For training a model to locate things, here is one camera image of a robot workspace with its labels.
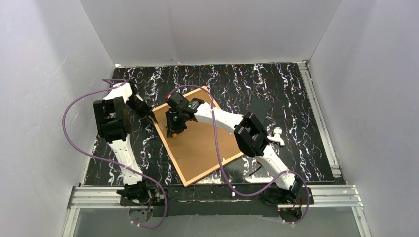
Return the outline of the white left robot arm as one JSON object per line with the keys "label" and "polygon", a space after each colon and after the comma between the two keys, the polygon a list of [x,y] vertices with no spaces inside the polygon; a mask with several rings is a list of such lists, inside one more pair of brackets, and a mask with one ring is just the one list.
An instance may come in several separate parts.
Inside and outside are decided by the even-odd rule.
{"label": "white left robot arm", "polygon": [[117,194],[140,205],[151,200],[147,183],[136,162],[130,142],[132,131],[128,110],[133,110],[141,120],[153,124],[156,117],[152,107],[139,95],[134,82],[117,83],[115,89],[101,100],[93,102],[98,134],[111,147],[117,162],[122,165],[124,188]]}

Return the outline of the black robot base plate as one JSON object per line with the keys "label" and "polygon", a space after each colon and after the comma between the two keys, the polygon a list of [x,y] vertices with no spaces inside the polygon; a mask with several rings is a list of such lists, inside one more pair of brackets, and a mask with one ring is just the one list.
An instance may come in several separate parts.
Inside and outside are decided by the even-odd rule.
{"label": "black robot base plate", "polygon": [[261,215],[263,217],[290,216],[297,220],[302,210],[314,204],[310,188],[302,187],[297,193],[271,185],[262,193],[243,197],[227,185],[164,185],[145,181],[116,190],[120,205],[139,207],[142,213],[152,217],[186,215]]}

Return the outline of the wooden photo frame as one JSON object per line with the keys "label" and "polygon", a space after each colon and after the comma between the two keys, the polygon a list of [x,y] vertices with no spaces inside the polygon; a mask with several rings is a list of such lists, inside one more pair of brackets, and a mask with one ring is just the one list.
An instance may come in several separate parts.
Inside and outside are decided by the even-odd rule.
{"label": "wooden photo frame", "polygon": [[[211,103],[210,96],[202,89],[188,92],[184,97],[188,100],[198,98]],[[158,122],[154,123],[154,126],[183,186],[188,187],[219,169],[213,125],[188,121],[185,131],[175,137],[167,138],[166,111],[168,109],[169,105],[166,103],[153,109]],[[217,128],[217,135],[223,165],[229,164],[243,155],[233,134]]]}

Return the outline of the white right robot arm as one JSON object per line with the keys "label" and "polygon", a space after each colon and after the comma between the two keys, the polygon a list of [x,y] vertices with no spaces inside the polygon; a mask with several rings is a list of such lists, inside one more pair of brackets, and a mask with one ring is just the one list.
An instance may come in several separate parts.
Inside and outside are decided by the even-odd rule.
{"label": "white right robot arm", "polygon": [[166,103],[169,105],[166,112],[168,138],[183,132],[188,121],[211,124],[215,129],[215,139],[218,138],[218,128],[232,133],[239,150],[255,158],[273,176],[273,183],[283,191],[288,201],[299,198],[302,179],[293,174],[275,153],[267,130],[254,113],[234,114],[216,107],[213,102],[198,98],[188,100],[178,92],[168,95]]}

